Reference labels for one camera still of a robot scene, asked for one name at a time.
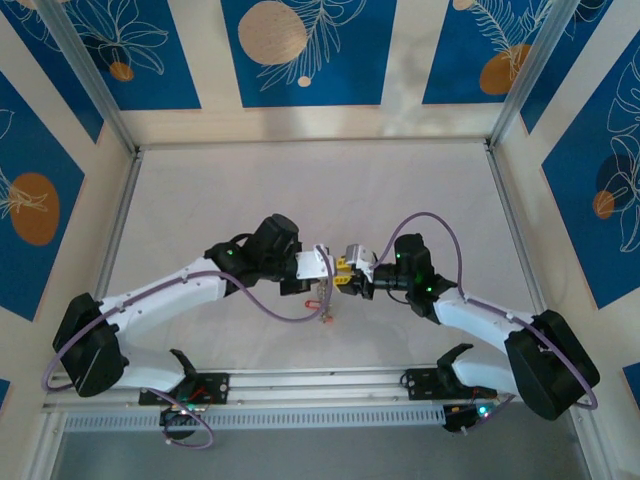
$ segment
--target red wire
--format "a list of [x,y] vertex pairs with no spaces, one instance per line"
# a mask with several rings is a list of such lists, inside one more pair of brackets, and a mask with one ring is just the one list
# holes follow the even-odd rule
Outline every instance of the red wire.
[[200,387],[198,390],[196,390],[196,392],[195,392],[193,395],[191,395],[191,396],[189,397],[189,399],[187,400],[187,402],[190,402],[191,400],[193,400],[194,398],[196,398],[198,395],[200,395],[200,394],[201,394],[201,393],[203,393],[203,392],[205,392],[204,387]]

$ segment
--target vent grille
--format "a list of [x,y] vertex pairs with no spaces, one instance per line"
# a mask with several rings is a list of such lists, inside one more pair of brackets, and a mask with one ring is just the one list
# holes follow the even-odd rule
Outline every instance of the vent grille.
[[[442,406],[209,410],[203,419],[217,430],[444,425]],[[158,431],[159,411],[69,414],[65,432]],[[172,430],[201,428],[191,421]]]

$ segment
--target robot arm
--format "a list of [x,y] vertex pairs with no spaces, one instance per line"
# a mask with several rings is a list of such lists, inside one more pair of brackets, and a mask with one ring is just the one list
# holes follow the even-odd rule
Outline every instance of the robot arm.
[[[246,241],[239,245],[241,238]],[[188,398],[198,379],[187,357],[177,350],[135,347],[133,338],[259,280],[278,282],[281,295],[289,295],[306,292],[312,282],[337,273],[334,283],[343,293],[371,300],[376,290],[404,292],[418,316],[485,342],[459,345],[438,361],[438,387],[450,395],[447,398],[464,398],[461,394],[475,387],[489,388],[519,395],[540,416],[553,420],[584,395],[585,381],[589,386],[599,382],[598,371],[559,314],[509,312],[464,294],[455,282],[436,273],[419,234],[398,237],[394,248],[393,264],[379,264],[372,251],[351,245],[336,265],[321,245],[303,252],[296,225],[275,214],[254,234],[216,244],[191,265],[141,289],[102,302],[88,293],[76,297],[53,347],[61,352],[80,396],[115,386],[155,388],[172,391],[179,400]],[[540,341],[538,332],[553,348]],[[72,343],[72,338],[79,340]],[[583,383],[568,362],[584,377]]]
[[[74,298],[54,339],[56,352],[89,322],[111,312],[62,356],[78,394],[94,396],[112,387],[166,392],[183,383],[190,390],[195,369],[182,352],[142,349],[133,345],[135,337],[197,305],[220,300],[240,286],[249,288],[266,279],[279,282],[281,295],[301,293],[312,282],[327,278],[328,267],[331,273],[335,270],[324,246],[302,251],[298,228],[282,215],[268,217],[254,234],[241,237],[246,237],[242,246],[234,241],[219,243],[190,265],[132,292],[102,302],[88,293]],[[229,276],[239,284],[229,281]]]
[[[438,379],[452,396],[474,387],[490,388],[518,395],[538,415],[554,420],[585,394],[559,356],[566,357],[590,387],[600,381],[560,314],[509,311],[464,294],[455,282],[435,272],[419,234],[398,237],[394,249],[394,264],[378,264],[366,248],[350,246],[337,261],[334,283],[343,293],[370,300],[376,290],[404,292],[418,316],[483,340],[478,345],[459,345],[438,361]],[[542,332],[556,350],[533,331]]]

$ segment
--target cable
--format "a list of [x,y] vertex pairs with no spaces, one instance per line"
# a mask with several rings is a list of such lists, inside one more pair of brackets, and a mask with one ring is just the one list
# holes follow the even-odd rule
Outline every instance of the cable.
[[[331,294],[333,293],[333,272],[332,272],[332,265],[331,265],[331,261],[329,260],[329,257],[327,257],[327,255],[324,253],[324,251],[322,250],[321,247],[316,247],[316,250],[320,253],[320,256],[322,257],[322,260],[324,261],[326,267],[327,267],[327,282],[328,282],[328,289],[327,289],[327,294],[325,295],[325,298],[323,299],[322,303],[320,304],[320,307],[314,311],[313,313],[311,313],[310,315],[307,315],[306,317],[302,317],[302,318],[288,318],[288,317],[283,317],[282,315],[279,315],[277,313],[275,313],[274,311],[270,310],[269,308],[265,307],[262,303],[260,303],[260,301],[253,296],[253,294],[247,289],[247,287],[245,287],[240,280],[238,280],[237,278],[235,278],[232,275],[229,275],[226,272],[221,272],[218,270],[206,270],[206,271],[202,271],[202,272],[194,272],[194,273],[190,273],[189,275],[187,275],[186,279],[182,276],[173,278],[171,280],[167,280],[166,282],[163,282],[159,285],[156,285],[155,287],[149,288],[148,290],[145,290],[144,292],[139,293],[138,295],[135,295],[131,298],[128,298],[127,300],[125,300],[123,302],[123,305],[121,308],[127,308],[130,307],[132,305],[134,305],[136,302],[139,302],[140,300],[143,300],[155,293],[161,292],[173,285],[176,285],[178,283],[183,283],[185,280],[191,280],[194,278],[201,278],[201,277],[209,277],[209,276],[213,276],[213,277],[220,277],[220,278],[224,278],[225,280],[233,283],[236,287],[238,287],[239,290],[242,291],[242,293],[244,293],[249,300],[251,300],[251,302],[253,302],[253,304],[258,307],[258,309],[260,309],[262,312],[266,313],[267,315],[275,318],[276,320],[280,320],[282,322],[287,322],[287,323],[301,323],[301,322],[307,322],[309,320],[313,320],[314,318],[320,316],[322,314],[322,312],[324,312],[328,307],[329,304],[331,302]],[[75,333],[75,335],[73,335],[68,341],[67,343],[65,343],[62,348],[60,348],[60,350],[54,355],[53,359],[49,362],[49,365],[47,365],[47,368],[44,372],[44,374],[42,375],[42,379],[40,382],[40,386],[42,387],[42,389],[45,392],[60,392],[63,390],[68,390],[70,388],[73,387],[72,383],[66,384],[66,385],[62,385],[59,387],[54,387],[51,386],[49,384],[49,379],[51,378],[51,375],[53,374],[53,371],[56,369],[56,367],[58,366],[58,363],[62,360],[62,357],[82,338],[84,337],[87,333],[89,333],[89,331],[91,331],[91,329],[93,329],[94,327],[96,327],[98,324],[100,324],[102,321],[108,319],[109,317],[111,317],[112,315],[116,314],[117,312],[120,311],[119,307],[113,307],[110,310],[107,310],[106,312],[104,312],[102,315],[99,315],[98,317],[96,317],[95,319],[93,319],[92,321],[90,321],[87,325],[85,325],[83,328],[81,328],[80,330],[78,330],[78,332]],[[172,443],[174,445],[180,445],[180,446],[186,446],[189,448],[195,448],[195,449],[202,449],[202,448],[208,448],[213,444],[213,430],[211,430],[211,427],[209,427],[208,425],[206,425],[206,423],[204,422],[204,420],[202,420],[198,415],[196,415],[195,413],[191,412],[191,410],[189,410],[186,406],[183,406],[182,404],[180,404],[180,402],[178,402],[176,399],[172,398],[170,395],[168,395],[165,392],[160,392],[158,390],[149,388],[149,391],[155,393],[157,396],[159,396],[160,398],[163,398],[164,400],[168,401],[171,404],[174,405],[178,405],[180,406],[183,410],[187,411],[188,414],[194,418],[198,423],[202,424],[205,426],[205,428],[207,429],[207,431],[209,432],[209,441],[207,442],[207,444],[203,444],[203,445],[185,445],[182,443],[178,443],[175,442],[171,439]]]
[[231,240],[229,240],[231,243],[238,243],[241,242],[242,240],[246,240],[247,238],[249,238],[251,236],[250,233],[239,233],[238,235],[236,235],[235,237],[233,237]]
[[469,405],[473,405],[473,402],[475,401],[477,396],[478,396],[478,387],[475,387],[473,389],[473,395],[471,395],[471,400],[469,401]]
[[468,302],[472,305],[480,307],[489,312],[495,313],[496,315],[505,317],[507,321],[514,322],[519,326],[521,326],[522,328],[525,328],[526,330],[531,332],[533,335],[535,335],[535,337],[539,341],[541,341],[549,350],[551,350],[556,355],[556,357],[558,357],[558,359],[564,364],[564,366],[567,367],[567,369],[575,377],[575,379],[578,381],[580,386],[584,389],[585,393],[589,397],[590,403],[576,402],[575,405],[577,407],[585,408],[588,410],[595,410],[596,408],[598,408],[598,399],[596,398],[595,393],[593,393],[593,390],[591,389],[589,382],[587,382],[587,380],[580,373],[578,368],[573,363],[571,363],[571,360],[569,360],[566,357],[566,355],[562,353],[562,351],[556,345],[554,345],[553,342],[551,342],[551,340],[549,340],[542,332],[532,327],[521,318],[511,316],[509,312],[506,312],[500,308],[494,307],[493,305],[486,304],[480,300],[467,297],[467,295],[464,293],[464,289],[462,288],[462,249],[460,248],[460,242],[458,241],[458,237],[456,236],[453,229],[439,215],[436,215],[435,213],[431,213],[431,212],[418,212],[418,213],[414,213],[413,215],[409,215],[402,222],[400,222],[400,224],[396,227],[396,229],[391,234],[391,239],[389,240],[389,243],[387,243],[387,246],[382,252],[380,260],[373,265],[373,268],[375,269],[384,261],[385,257],[389,254],[389,251],[393,247],[393,243],[395,242],[396,238],[398,237],[400,231],[404,228],[404,226],[410,221],[419,217],[429,217],[429,218],[433,218],[434,220],[437,220],[447,230],[447,232],[449,233],[449,236],[451,237],[451,240],[453,240],[453,245],[456,249],[456,256],[458,257],[458,280],[457,280],[458,292],[460,293],[460,296],[465,300],[465,302]]
[[183,415],[189,415],[196,422],[198,422],[200,425],[202,425],[204,427],[204,429],[207,431],[207,433],[209,434],[209,440],[207,440],[206,443],[202,443],[202,444],[199,444],[199,445],[189,445],[189,444],[186,444],[186,443],[178,442],[178,441],[174,440],[173,438],[171,438],[169,436],[168,432],[167,432],[167,428],[165,427],[162,430],[162,434],[167,439],[167,443],[168,444],[175,445],[177,447],[189,448],[191,450],[204,450],[205,448],[209,448],[210,446],[213,445],[213,442],[214,442],[213,429],[209,426],[209,424],[207,422],[205,422],[202,419],[202,417],[200,415],[198,415],[195,412],[192,412],[191,410],[189,410],[189,407],[187,407],[186,405],[178,402],[175,398],[173,398],[171,395],[166,394],[165,392],[161,392],[160,390],[156,390],[155,388],[148,388],[147,390],[149,390],[154,395],[157,395],[158,397],[162,398],[163,400],[166,400],[170,404],[176,405],[177,407],[179,407],[180,410],[181,410],[181,413],[185,412]]
[[399,300],[399,299],[397,299],[396,297],[394,297],[394,296],[391,294],[391,291],[390,291],[390,290],[387,290],[387,295],[389,295],[389,298],[390,298],[391,300],[393,300],[394,302],[399,303],[400,305],[409,305],[409,302],[403,302],[402,300]]
[[516,398],[515,395],[509,395],[504,402],[500,402],[498,404],[498,406],[493,410],[492,413],[490,413],[488,416],[486,417],[480,417],[480,420],[478,420],[476,423],[474,423],[472,426],[470,426],[469,428],[464,428],[462,430],[460,430],[459,432],[456,433],[461,433],[463,435],[466,435],[467,432],[469,432],[470,430],[474,430],[478,427],[481,427],[482,425],[484,425],[485,423],[487,423],[489,420],[491,420],[493,417],[495,417],[498,413],[500,413],[502,410],[504,410],[504,408],[509,405],[511,403],[511,401]]

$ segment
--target orange circle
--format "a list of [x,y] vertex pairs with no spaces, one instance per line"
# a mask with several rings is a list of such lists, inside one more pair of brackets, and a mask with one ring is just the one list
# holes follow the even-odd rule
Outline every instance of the orange circle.
[[302,88],[307,88],[309,85],[311,85],[311,79],[304,75],[298,79],[298,85]]
[[456,10],[467,10],[473,7],[473,4],[476,2],[475,0],[453,0],[451,3]]
[[515,76],[511,78],[510,56],[515,58],[516,73],[524,63],[531,45],[516,45],[508,52],[500,52],[487,62],[480,74],[480,88],[487,95],[504,95],[511,90]]
[[109,73],[120,82],[130,82],[133,80],[133,70],[126,63],[113,62],[109,67]]
[[42,208],[22,203],[11,208],[10,215],[13,228],[20,238],[36,247],[47,245],[53,240],[60,221],[60,199],[56,187],[44,175],[23,173],[9,189],[9,197],[17,201],[19,194],[12,192],[13,189],[30,195],[32,199],[46,195],[44,200],[38,202]]
[[615,199],[606,190],[598,192],[593,199],[593,211],[602,220],[606,220],[613,214]]
[[298,14],[279,1],[256,3],[238,24],[240,46],[261,65],[295,60],[307,46],[307,29]]

